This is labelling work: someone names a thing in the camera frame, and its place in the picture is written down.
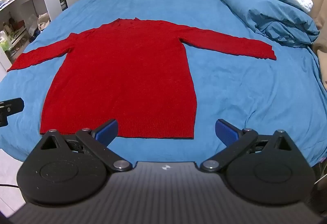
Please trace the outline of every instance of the metal screw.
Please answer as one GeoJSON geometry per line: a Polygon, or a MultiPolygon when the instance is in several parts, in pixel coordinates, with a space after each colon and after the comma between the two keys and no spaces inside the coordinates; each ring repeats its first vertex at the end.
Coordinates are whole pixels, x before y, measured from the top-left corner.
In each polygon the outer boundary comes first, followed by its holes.
{"type": "Polygon", "coordinates": [[[113,166],[117,169],[121,169],[124,170],[126,168],[128,168],[130,165],[130,163],[126,160],[117,160],[113,163],[113,166]]]}
{"type": "Polygon", "coordinates": [[[215,160],[206,160],[205,162],[203,162],[203,166],[206,169],[216,169],[219,167],[219,162],[215,160]]]}

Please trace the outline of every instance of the bed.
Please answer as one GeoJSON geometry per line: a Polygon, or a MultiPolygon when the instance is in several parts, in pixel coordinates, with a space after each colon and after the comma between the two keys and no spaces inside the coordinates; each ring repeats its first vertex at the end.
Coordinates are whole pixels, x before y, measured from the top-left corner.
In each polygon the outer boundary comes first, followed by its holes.
{"type": "MultiPolygon", "coordinates": [[[[307,48],[281,46],[254,33],[223,0],[80,0],[56,18],[25,52],[118,18],[166,20],[257,39],[272,45],[277,56],[277,61],[255,59],[185,45],[197,96],[194,139],[117,137],[108,148],[118,155],[132,163],[201,163],[225,148],[215,135],[215,122],[222,118],[260,134],[286,130],[311,166],[327,156],[327,93],[315,54],[307,48]]],[[[90,48],[101,55],[100,46],[90,48]]],[[[41,137],[43,102],[64,59],[11,71],[0,82],[0,101],[15,97],[25,101],[24,111],[11,116],[9,125],[0,130],[0,148],[18,160],[24,161],[41,137]]]]}

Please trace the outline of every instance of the ribbed hem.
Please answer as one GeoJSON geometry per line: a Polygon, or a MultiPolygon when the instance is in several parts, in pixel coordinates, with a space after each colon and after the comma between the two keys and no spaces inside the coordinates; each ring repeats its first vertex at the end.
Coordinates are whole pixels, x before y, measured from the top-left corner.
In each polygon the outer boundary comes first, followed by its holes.
{"type": "Polygon", "coordinates": [[[179,117],[125,117],[118,121],[118,135],[129,138],[193,139],[195,113],[179,117]]]}

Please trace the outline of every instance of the blue blanket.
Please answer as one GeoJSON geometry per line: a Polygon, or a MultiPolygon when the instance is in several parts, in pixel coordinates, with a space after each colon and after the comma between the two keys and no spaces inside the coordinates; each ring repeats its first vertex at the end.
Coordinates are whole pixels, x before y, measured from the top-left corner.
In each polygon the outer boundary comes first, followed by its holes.
{"type": "Polygon", "coordinates": [[[307,47],[319,31],[310,16],[279,0],[223,0],[254,32],[281,45],[307,47]]]}
{"type": "MultiPolygon", "coordinates": [[[[109,148],[118,155],[132,163],[202,162],[225,147],[215,135],[215,121],[223,118],[240,129],[250,127],[262,134],[286,130],[311,165],[326,156],[327,93],[319,79],[317,58],[308,49],[281,46],[254,33],[222,0],[80,0],[26,51],[65,39],[71,32],[135,17],[262,40],[272,45],[277,61],[186,45],[197,95],[194,140],[116,138],[109,148]]],[[[101,55],[103,46],[90,48],[101,55]]],[[[9,125],[0,128],[0,148],[16,159],[24,160],[40,139],[43,102],[64,59],[11,71],[0,82],[0,100],[22,97],[25,101],[24,111],[10,116],[9,125]]]]}

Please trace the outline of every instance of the rolled blue comforter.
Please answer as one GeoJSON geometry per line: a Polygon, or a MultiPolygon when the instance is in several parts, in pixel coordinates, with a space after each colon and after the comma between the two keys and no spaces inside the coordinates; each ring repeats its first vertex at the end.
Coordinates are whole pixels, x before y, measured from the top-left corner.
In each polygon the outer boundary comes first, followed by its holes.
{"type": "Polygon", "coordinates": [[[279,0],[223,0],[255,33],[289,47],[307,47],[319,31],[310,16],[279,0]]]}

